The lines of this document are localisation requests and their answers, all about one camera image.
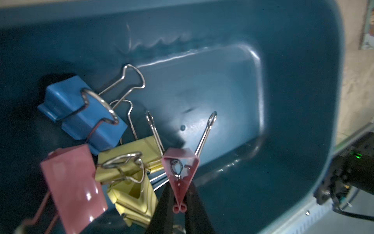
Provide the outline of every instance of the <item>binder clip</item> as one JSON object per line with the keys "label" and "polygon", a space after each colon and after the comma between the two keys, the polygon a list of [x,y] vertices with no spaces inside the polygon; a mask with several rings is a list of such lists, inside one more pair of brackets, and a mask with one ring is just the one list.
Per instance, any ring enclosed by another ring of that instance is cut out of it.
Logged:
{"label": "binder clip", "polygon": [[[132,103],[128,100],[122,100],[122,101],[128,102],[130,104],[130,109],[128,111],[128,119],[129,119],[130,125],[132,126],[132,121],[130,118],[130,113],[132,110]],[[134,127],[132,126],[134,138],[136,139],[136,141],[117,146],[114,149],[111,149],[108,151],[100,152],[98,155],[98,163],[101,164],[104,161],[107,161],[118,155],[124,154],[125,152],[141,150],[142,152],[141,159],[145,165],[146,170],[149,173],[154,173],[154,172],[162,170],[163,166],[161,163],[161,156],[162,156],[162,153],[164,152],[164,149],[158,137],[157,129],[154,125],[153,118],[150,119],[150,117],[148,116],[148,113],[147,113],[147,120],[152,121],[151,129],[153,132],[153,136],[149,136],[149,137],[138,140]],[[122,171],[124,171],[126,175],[132,175],[139,171],[139,167],[135,165],[134,163],[124,163],[120,165],[119,168]],[[102,167],[98,167],[96,169],[96,175],[95,175],[96,181],[103,182],[103,181],[120,178],[120,177],[121,177],[121,173],[119,172],[119,170],[115,168],[104,169]]]}
{"label": "binder clip", "polygon": [[170,184],[166,184],[160,197],[159,203],[153,214],[152,220],[145,234],[153,233],[203,233],[215,234],[214,228],[208,218],[205,208],[198,195],[193,182],[190,184],[185,203],[188,207],[184,215],[184,227],[175,225],[173,206],[175,204],[174,192]]}
{"label": "binder clip", "polygon": [[[154,139],[157,143],[159,151],[161,155],[163,156],[165,154],[165,149],[164,149],[164,146],[162,145],[161,138],[157,132],[156,125],[154,124],[153,116],[151,115],[149,111],[147,111],[146,120],[148,122],[149,127],[152,130],[152,133],[154,135]],[[154,174],[150,174],[148,176],[148,178],[150,179],[149,181],[151,182],[151,185],[153,187],[153,191],[156,191],[157,189],[161,188],[164,184],[169,182],[169,179],[167,179],[166,173],[163,170],[162,164],[161,164],[161,167],[162,167],[162,170],[155,171]]]}
{"label": "binder clip", "polygon": [[187,206],[183,202],[193,176],[200,163],[200,154],[208,134],[217,119],[217,112],[213,112],[206,124],[201,140],[193,153],[190,149],[169,148],[162,157],[162,165],[174,191],[177,204],[173,207],[174,213],[186,212]]}
{"label": "binder clip", "polygon": [[87,144],[56,149],[40,163],[49,191],[33,219],[25,219],[22,227],[38,221],[52,195],[57,213],[49,224],[50,233],[58,218],[66,234],[78,234],[108,209],[100,183],[95,181],[95,165]]}
{"label": "binder clip", "polygon": [[123,100],[134,89],[145,87],[143,75],[130,64],[124,66],[119,80],[99,94],[93,92],[79,76],[49,85],[44,103],[40,104],[38,109],[53,122],[61,121],[61,128],[75,140],[89,139],[86,143],[94,155],[112,149],[118,144],[127,125],[114,112],[120,101],[112,108],[100,95],[121,82],[128,67],[139,74],[143,84],[132,87],[120,99]]}
{"label": "binder clip", "polygon": [[[103,184],[110,184],[107,191],[108,197],[128,226],[134,222],[146,227],[157,206],[157,197],[146,176],[144,163],[140,159],[141,155],[140,152],[128,153],[98,165],[105,170],[115,168],[122,175],[120,178],[103,182]],[[140,166],[141,171],[132,176],[126,176],[120,165],[127,164],[132,158],[134,163]]]}

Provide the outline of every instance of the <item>metal clip handle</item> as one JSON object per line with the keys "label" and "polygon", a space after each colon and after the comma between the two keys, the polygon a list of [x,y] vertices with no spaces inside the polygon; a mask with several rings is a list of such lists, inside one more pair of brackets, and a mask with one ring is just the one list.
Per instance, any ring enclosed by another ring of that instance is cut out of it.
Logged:
{"label": "metal clip handle", "polygon": [[154,138],[156,139],[156,144],[157,144],[157,147],[159,148],[161,156],[163,156],[164,153],[165,153],[165,149],[162,145],[159,133],[157,132],[156,125],[154,124],[154,119],[153,119],[153,117],[152,117],[152,115],[149,111],[147,111],[145,117],[147,119],[147,122],[148,122],[149,126],[152,129],[152,132],[153,132]]}
{"label": "metal clip handle", "polygon": [[[115,183],[115,182],[119,182],[119,181],[123,181],[123,180],[131,180],[134,183],[142,183],[144,181],[144,177],[146,175],[146,172],[145,172],[144,163],[141,160],[140,156],[142,156],[141,152],[132,152],[132,153],[128,153],[128,154],[119,155],[117,157],[114,157],[114,158],[111,158],[111,159],[105,161],[102,164],[98,164],[97,166],[100,166],[104,169],[116,168],[119,171],[119,173],[122,175],[121,178],[105,181],[105,182],[102,182],[101,184],[106,185],[106,184]],[[140,180],[136,180],[132,176],[126,176],[125,173],[120,168],[121,165],[124,165],[124,164],[128,163],[131,158],[134,159],[134,163],[137,164],[138,166],[140,166],[140,168],[143,171],[142,178]]]}
{"label": "metal clip handle", "polygon": [[[128,103],[130,104],[130,109],[129,109],[129,111],[127,112],[127,119],[129,120],[129,124],[130,124],[130,127],[131,127],[131,130],[132,130],[132,133],[133,133],[133,135],[134,135],[135,140],[138,140],[137,133],[135,132],[135,128],[134,128],[134,125],[132,124],[131,117],[130,117],[130,114],[131,114],[132,108],[133,108],[134,106],[133,106],[132,102],[129,101],[129,100],[123,99],[122,101],[124,101],[124,102],[128,102]],[[113,102],[109,103],[109,105],[113,105],[113,103],[115,103],[115,102],[119,102],[119,100],[114,100]]]}
{"label": "metal clip handle", "polygon": [[120,102],[122,100],[125,99],[125,97],[127,97],[134,89],[144,89],[145,88],[145,79],[144,79],[144,76],[143,74],[136,68],[134,67],[133,65],[131,64],[126,64],[124,67],[123,67],[123,71],[122,71],[122,77],[119,78],[116,82],[114,82],[113,84],[109,85],[108,88],[104,89],[103,91],[101,91],[99,93],[99,95],[103,95],[104,93],[108,92],[109,90],[111,90],[113,87],[115,87],[116,85],[118,85],[121,81],[123,81],[126,77],[126,70],[128,67],[131,67],[132,69],[134,69],[140,76],[141,80],[142,80],[142,83],[143,85],[142,86],[135,86],[135,87],[132,87],[131,89],[129,89],[129,91],[127,91],[120,99],[119,99],[119,102],[117,102],[114,106],[113,106],[113,109],[117,108],[117,106],[120,104]]}
{"label": "metal clip handle", "polygon": [[209,135],[209,132],[210,132],[210,130],[212,129],[212,126],[213,126],[213,124],[214,124],[214,122],[215,122],[216,119],[217,119],[217,112],[214,111],[214,112],[210,115],[210,117],[209,117],[209,120],[208,120],[208,122],[207,122],[207,124],[206,124],[206,128],[205,128],[205,131],[204,131],[204,133],[203,133],[203,136],[201,137],[200,142],[199,142],[199,145],[198,145],[197,148],[196,148],[195,155],[196,155],[198,158],[200,158],[201,151],[203,150],[203,147],[204,147],[204,145],[205,145],[206,139],[207,139],[207,137],[208,137],[208,135]]}
{"label": "metal clip handle", "polygon": [[92,136],[92,134],[96,131],[96,129],[100,126],[101,123],[105,122],[107,124],[112,124],[112,125],[119,124],[119,117],[118,117],[118,115],[114,112],[114,110],[112,109],[112,107],[106,101],[104,101],[104,99],[102,99],[98,94],[96,94],[94,91],[92,91],[90,89],[87,89],[87,88],[82,88],[80,90],[80,94],[81,94],[81,96],[83,98],[84,105],[81,108],[77,109],[76,111],[73,111],[72,113],[68,114],[67,116],[57,119],[57,121],[61,121],[61,120],[67,119],[70,116],[76,115],[79,112],[81,112],[84,109],[86,109],[90,105],[90,101],[88,100],[88,96],[87,95],[90,95],[91,97],[93,97],[94,99],[96,99],[102,106],[105,107],[105,109],[112,116],[113,120],[112,119],[108,119],[108,118],[102,118],[101,120],[99,120],[95,124],[95,126],[93,127],[93,129],[91,130],[91,132],[87,135],[86,142]]}
{"label": "metal clip handle", "polygon": [[[38,211],[36,212],[36,214],[34,215],[34,217],[32,219],[24,219],[23,222],[21,223],[21,225],[17,228],[17,229],[21,229],[21,233],[26,233],[25,231],[25,227],[29,227],[29,226],[34,226],[38,220],[40,219],[40,216],[42,215],[43,213],[43,210],[47,204],[47,201],[50,197],[50,191],[48,191],[46,193],[46,195],[44,196],[43,198],[43,201],[41,202],[39,208],[38,208]],[[56,213],[52,219],[52,221],[49,223],[48,225],[48,228],[46,229],[46,231],[44,232],[44,234],[49,234],[51,231],[52,231],[52,228],[55,226],[56,224],[56,221],[58,219],[59,215],[58,213]]]}

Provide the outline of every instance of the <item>poster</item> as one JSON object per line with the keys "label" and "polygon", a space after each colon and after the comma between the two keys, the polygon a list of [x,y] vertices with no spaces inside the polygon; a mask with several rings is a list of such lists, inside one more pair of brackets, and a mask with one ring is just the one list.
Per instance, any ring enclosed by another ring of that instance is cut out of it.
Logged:
{"label": "poster", "polygon": [[369,0],[361,49],[374,49],[374,0]]}

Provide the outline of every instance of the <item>black cable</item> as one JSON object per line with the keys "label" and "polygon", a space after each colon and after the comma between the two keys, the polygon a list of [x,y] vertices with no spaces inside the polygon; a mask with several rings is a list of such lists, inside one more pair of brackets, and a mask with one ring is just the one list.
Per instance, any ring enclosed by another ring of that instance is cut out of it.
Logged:
{"label": "black cable", "polygon": [[332,201],[334,202],[333,205],[332,205],[332,211],[334,211],[338,214],[341,214],[341,215],[348,216],[348,217],[357,218],[357,219],[364,219],[364,220],[369,220],[369,221],[374,222],[374,217],[373,216],[359,215],[359,214],[354,214],[354,213],[350,213],[350,212],[346,212],[346,211],[341,210],[340,207],[339,207],[339,205],[340,205],[339,199],[334,194],[332,194]]}
{"label": "black cable", "polygon": [[359,215],[359,214],[349,213],[349,212],[341,210],[340,208],[333,208],[332,211],[334,211],[334,212],[336,212],[338,214],[341,214],[341,215],[348,216],[348,217],[357,218],[357,219],[364,219],[364,220],[369,220],[369,221],[373,221],[374,222],[374,217],[373,216]]}
{"label": "black cable", "polygon": [[359,191],[360,190],[358,188],[356,188],[355,193],[352,195],[352,197],[349,199],[349,201],[341,208],[341,210],[344,210],[345,208],[347,208],[348,204],[351,204],[353,202],[353,200],[356,198]]}

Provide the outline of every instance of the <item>screw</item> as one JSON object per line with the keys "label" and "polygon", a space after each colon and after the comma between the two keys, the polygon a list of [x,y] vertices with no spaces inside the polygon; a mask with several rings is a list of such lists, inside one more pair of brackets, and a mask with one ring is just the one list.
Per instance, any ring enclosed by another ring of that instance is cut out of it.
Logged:
{"label": "screw", "polygon": [[323,189],[323,190],[321,191],[321,193],[322,193],[323,195],[330,196],[330,191],[327,190],[327,189]]}

